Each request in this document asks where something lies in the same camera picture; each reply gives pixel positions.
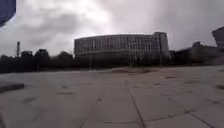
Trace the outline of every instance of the tall building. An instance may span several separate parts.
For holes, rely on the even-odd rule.
[[[126,59],[130,62],[164,63],[170,57],[166,33],[153,35],[106,35],[76,39],[77,59]]]
[[[224,49],[224,27],[212,32],[218,48]]]

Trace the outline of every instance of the sky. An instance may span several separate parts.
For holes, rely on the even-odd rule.
[[[0,28],[0,55],[47,49],[73,53],[74,39],[104,34],[166,32],[171,50],[193,42],[215,45],[224,26],[223,0],[17,0],[16,15]]]

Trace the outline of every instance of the paving stone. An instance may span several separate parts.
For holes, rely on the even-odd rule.
[[[39,109],[13,101],[7,101],[4,104],[0,113],[7,128],[23,127],[26,123],[37,118],[41,112]]]
[[[131,90],[138,110],[145,121],[181,115],[184,110],[151,89]]]
[[[138,113],[128,90],[110,89],[100,99],[90,116],[100,122],[137,122]]]
[[[220,105],[212,105],[205,109],[193,113],[195,116],[210,124],[214,128],[224,127],[224,107]]]
[[[139,124],[127,123],[127,124],[116,124],[116,123],[96,123],[87,122],[83,128],[142,128]]]
[[[177,105],[185,110],[195,111],[211,104],[205,98],[197,97],[191,93],[169,96]]]
[[[147,128],[210,128],[191,115],[146,123]]]

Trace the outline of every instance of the distant building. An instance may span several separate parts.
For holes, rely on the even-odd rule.
[[[218,48],[224,49],[224,27],[212,32]]]
[[[153,35],[106,35],[76,39],[76,58],[106,60],[123,58],[130,62],[164,63],[170,57],[166,33]]]

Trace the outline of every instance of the paved plaza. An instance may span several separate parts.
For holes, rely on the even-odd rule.
[[[223,128],[224,66],[0,75],[0,128]]]

